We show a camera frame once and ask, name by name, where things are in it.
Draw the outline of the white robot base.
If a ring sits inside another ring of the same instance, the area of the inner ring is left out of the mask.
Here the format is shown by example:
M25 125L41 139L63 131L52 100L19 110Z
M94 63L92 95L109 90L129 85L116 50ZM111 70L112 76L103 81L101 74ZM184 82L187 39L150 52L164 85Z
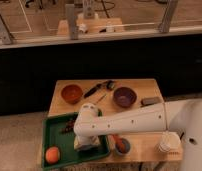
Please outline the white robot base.
M202 171L202 98L166 103L168 129L184 134L180 171Z

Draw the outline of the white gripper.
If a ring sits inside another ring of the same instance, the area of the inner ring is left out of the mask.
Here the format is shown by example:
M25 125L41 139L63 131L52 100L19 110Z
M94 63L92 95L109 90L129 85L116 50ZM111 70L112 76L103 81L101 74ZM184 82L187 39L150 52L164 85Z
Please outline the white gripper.
M79 142L79 148L76 150L89 150L93 147L97 147L100 144L100 140L97 136L83 137L76 136Z

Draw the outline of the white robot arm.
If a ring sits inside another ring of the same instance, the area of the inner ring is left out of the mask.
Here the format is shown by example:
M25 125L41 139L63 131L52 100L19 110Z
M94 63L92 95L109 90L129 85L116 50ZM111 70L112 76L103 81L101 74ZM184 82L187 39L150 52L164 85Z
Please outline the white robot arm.
M74 124L74 149L88 150L98 145L98 136L133 132L158 132L167 129L164 103L128 110L114 115L99 116L99 109L84 103Z

